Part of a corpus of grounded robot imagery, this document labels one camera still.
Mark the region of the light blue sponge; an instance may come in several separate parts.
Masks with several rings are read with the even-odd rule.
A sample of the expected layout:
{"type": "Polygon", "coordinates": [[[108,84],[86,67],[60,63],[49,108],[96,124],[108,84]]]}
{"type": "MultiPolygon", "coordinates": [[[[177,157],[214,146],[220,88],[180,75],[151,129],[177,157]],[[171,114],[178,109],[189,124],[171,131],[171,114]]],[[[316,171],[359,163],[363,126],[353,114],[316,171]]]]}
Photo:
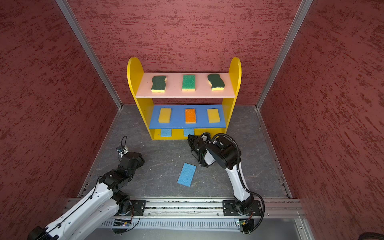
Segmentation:
{"type": "Polygon", "coordinates": [[[184,129],[184,136],[188,137],[189,135],[195,135],[194,129],[184,129]]]}
{"type": "Polygon", "coordinates": [[[196,168],[197,167],[194,165],[184,163],[178,179],[178,184],[190,187],[193,181],[196,168]]]}
{"type": "Polygon", "coordinates": [[[172,136],[172,129],[161,129],[161,138],[170,138],[172,136]]]}

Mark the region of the orange sponge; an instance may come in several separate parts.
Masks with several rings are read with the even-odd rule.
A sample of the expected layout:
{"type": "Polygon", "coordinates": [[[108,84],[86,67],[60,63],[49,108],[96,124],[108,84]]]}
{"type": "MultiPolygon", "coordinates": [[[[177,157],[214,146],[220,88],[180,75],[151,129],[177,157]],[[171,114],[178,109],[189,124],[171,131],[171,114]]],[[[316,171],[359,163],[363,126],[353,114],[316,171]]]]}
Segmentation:
{"type": "Polygon", "coordinates": [[[196,109],[185,109],[185,123],[196,124],[196,109]]]}

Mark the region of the yellow sponge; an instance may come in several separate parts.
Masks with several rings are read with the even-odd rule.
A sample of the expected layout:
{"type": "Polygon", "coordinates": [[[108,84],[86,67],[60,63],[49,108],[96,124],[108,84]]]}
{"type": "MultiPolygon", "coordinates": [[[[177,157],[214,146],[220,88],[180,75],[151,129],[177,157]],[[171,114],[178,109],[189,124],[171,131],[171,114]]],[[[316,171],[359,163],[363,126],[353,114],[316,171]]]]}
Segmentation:
{"type": "Polygon", "coordinates": [[[210,124],[219,123],[221,121],[218,109],[207,109],[207,114],[210,124]]]}
{"type": "Polygon", "coordinates": [[[171,121],[172,109],[171,108],[161,108],[159,113],[158,122],[160,124],[169,124],[171,121]]]}

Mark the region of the dark green wavy sponge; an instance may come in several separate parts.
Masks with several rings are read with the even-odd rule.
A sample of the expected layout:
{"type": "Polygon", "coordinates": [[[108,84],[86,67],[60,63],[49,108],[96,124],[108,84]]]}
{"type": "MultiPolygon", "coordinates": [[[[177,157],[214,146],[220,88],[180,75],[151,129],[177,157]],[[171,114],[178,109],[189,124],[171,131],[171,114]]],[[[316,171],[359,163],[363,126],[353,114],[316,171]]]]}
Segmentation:
{"type": "Polygon", "coordinates": [[[166,76],[154,76],[152,77],[152,93],[164,93],[166,91],[166,76]]]}
{"type": "Polygon", "coordinates": [[[222,91],[225,88],[225,83],[219,74],[209,74],[207,76],[211,85],[211,91],[222,91]]]}

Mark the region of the bright green rectangular sponge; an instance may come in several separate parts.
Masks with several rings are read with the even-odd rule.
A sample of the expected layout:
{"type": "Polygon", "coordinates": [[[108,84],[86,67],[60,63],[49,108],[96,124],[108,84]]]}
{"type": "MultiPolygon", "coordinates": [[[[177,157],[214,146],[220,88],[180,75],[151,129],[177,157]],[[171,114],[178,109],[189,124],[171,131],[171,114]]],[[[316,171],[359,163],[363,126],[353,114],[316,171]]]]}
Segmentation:
{"type": "Polygon", "coordinates": [[[196,90],[196,76],[195,75],[183,75],[183,92],[194,92],[196,90]]]}

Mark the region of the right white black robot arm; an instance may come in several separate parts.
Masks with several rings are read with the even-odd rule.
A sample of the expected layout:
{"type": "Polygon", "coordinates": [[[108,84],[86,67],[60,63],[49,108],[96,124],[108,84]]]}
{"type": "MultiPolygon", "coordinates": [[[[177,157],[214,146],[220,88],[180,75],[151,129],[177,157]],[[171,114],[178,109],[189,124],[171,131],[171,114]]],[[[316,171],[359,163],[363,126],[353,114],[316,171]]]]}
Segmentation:
{"type": "Polygon", "coordinates": [[[211,136],[188,135],[188,144],[201,167],[208,168],[214,163],[226,170],[233,187],[235,209],[240,215],[247,215],[252,210],[254,197],[249,193],[241,168],[241,150],[236,141],[227,134],[211,136]]]}

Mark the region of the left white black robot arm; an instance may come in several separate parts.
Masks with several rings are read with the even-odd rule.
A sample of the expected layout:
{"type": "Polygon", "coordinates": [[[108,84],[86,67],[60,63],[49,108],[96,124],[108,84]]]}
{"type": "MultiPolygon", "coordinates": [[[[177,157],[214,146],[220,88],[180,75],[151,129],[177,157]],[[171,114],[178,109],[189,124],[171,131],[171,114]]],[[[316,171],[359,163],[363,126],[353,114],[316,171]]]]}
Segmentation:
{"type": "Polygon", "coordinates": [[[122,155],[117,169],[101,176],[95,187],[71,209],[42,228],[37,226],[28,240],[84,240],[107,219],[127,216],[133,219],[139,207],[121,189],[132,179],[136,170],[145,163],[142,154],[127,152],[122,155]]]}

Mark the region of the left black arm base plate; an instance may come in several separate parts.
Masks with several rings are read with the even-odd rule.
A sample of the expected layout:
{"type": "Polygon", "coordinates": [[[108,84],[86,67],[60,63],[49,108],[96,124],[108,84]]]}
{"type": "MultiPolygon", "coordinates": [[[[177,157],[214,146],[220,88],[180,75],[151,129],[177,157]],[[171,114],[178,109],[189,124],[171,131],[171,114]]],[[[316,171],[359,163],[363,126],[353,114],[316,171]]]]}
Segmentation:
{"type": "Polygon", "coordinates": [[[129,200],[120,204],[119,216],[142,216],[146,207],[146,200],[129,200]]]}

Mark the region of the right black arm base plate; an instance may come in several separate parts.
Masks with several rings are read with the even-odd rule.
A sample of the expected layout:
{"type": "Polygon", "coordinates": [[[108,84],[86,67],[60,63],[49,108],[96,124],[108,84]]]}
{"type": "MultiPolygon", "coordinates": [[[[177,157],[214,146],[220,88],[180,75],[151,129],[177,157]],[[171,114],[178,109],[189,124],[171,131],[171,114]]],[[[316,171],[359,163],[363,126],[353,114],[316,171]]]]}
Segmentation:
{"type": "Polygon", "coordinates": [[[223,204],[223,213],[224,216],[251,216],[253,215],[254,217],[260,217],[262,215],[262,205],[260,201],[254,201],[251,210],[249,210],[245,214],[241,214],[240,212],[237,211],[235,201],[234,200],[224,200],[222,201],[223,204]]]}

